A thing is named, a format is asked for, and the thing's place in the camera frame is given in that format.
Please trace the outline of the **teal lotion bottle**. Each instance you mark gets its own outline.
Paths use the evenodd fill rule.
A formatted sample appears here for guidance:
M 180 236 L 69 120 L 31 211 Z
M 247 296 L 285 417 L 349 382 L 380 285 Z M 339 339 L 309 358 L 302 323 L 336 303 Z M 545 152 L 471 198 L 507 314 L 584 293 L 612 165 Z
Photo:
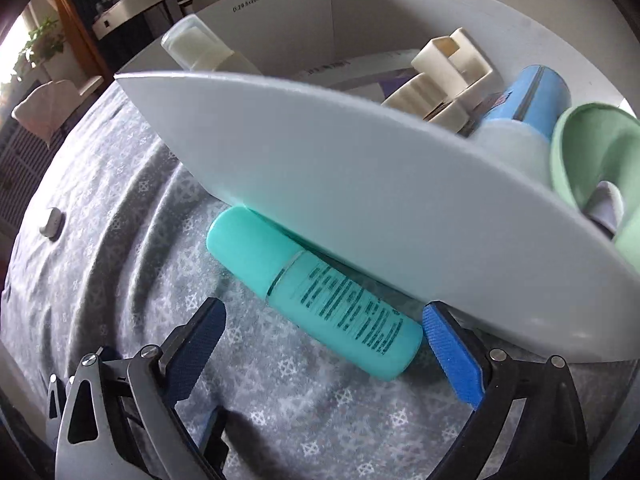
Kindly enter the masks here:
M 372 376 L 396 378 L 420 350 L 418 322 L 245 207 L 213 221 L 206 248 L 270 307 Z

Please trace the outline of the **grey patterned bed sheet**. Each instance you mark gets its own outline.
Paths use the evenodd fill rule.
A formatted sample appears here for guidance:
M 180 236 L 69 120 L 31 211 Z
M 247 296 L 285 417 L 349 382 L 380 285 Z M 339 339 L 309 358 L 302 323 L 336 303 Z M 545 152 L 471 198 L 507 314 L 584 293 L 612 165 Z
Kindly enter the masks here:
M 65 214 L 56 240 L 39 233 L 51 207 Z M 1 287 L 1 339 L 36 402 L 51 374 L 161 341 L 212 296 L 228 325 L 177 411 L 199 437 L 228 408 L 229 478 L 427 477 L 470 416 L 431 351 L 382 382 L 326 350 L 209 255 L 223 209 L 112 84 L 32 196 Z

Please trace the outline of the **green bowl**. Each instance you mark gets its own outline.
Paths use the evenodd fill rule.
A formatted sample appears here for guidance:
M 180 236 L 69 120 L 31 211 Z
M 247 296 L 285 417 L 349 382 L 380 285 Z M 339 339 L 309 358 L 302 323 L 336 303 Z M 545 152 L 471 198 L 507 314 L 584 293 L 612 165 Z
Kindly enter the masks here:
M 618 107 L 587 103 L 566 110 L 556 123 L 550 152 L 553 191 L 578 211 L 602 182 L 614 186 L 612 243 L 639 266 L 639 121 Z

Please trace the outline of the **blue tube bottle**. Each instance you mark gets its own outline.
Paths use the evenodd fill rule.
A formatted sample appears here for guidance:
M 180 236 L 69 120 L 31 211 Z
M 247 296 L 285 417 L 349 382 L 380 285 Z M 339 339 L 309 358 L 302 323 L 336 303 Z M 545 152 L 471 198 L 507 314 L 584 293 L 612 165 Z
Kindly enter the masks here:
M 528 66 L 498 97 L 469 141 L 548 188 L 553 131 L 569 107 L 565 80 L 548 66 Z

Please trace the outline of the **white cardboard box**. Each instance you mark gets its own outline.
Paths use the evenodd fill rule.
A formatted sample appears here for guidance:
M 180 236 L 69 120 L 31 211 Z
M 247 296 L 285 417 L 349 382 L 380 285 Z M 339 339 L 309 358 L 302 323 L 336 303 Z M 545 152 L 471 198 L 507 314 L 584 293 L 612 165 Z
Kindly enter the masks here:
M 258 74 L 185 72 L 152 44 L 117 81 L 207 192 L 529 351 L 638 358 L 638 273 L 581 214 L 442 128 L 294 80 L 462 27 L 503 78 L 542 64 L 576 103 L 623 102 L 578 50 L 496 0 L 221 0 L 200 17 Z

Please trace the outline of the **cream plastic holder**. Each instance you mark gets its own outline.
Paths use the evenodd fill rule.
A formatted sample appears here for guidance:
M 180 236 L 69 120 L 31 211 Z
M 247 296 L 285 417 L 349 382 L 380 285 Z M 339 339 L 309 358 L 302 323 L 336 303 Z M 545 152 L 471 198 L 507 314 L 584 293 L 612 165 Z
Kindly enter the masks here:
M 454 133 L 470 131 L 478 107 L 504 88 L 494 63 L 462 27 L 431 39 L 411 67 L 416 76 L 383 105 Z

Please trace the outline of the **white small bottle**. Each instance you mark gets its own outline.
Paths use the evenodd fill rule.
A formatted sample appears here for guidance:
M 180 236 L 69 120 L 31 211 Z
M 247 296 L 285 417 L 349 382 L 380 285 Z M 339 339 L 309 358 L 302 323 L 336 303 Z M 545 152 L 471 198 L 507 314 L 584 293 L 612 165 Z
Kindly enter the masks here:
M 169 56 L 188 72 L 260 75 L 242 53 L 230 49 L 197 15 L 187 15 L 160 38 Z

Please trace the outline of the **potted green plant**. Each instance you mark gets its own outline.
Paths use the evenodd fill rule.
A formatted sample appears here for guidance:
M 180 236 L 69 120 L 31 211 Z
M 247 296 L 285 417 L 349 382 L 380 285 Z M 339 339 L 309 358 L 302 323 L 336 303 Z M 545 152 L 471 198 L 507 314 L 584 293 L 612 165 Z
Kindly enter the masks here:
M 13 67 L 18 78 L 64 51 L 65 35 L 59 20 L 46 18 L 28 33 L 28 39 Z

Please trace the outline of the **white side shelf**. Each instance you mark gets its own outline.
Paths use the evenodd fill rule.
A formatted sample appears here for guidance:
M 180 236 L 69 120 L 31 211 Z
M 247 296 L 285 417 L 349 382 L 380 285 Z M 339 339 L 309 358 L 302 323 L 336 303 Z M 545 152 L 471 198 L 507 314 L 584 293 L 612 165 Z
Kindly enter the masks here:
M 153 6 L 164 4 L 168 0 L 119 0 L 114 6 L 101 13 L 92 25 L 94 36 L 102 40 L 135 16 L 152 9 Z M 192 6 L 194 0 L 175 0 L 182 13 Z

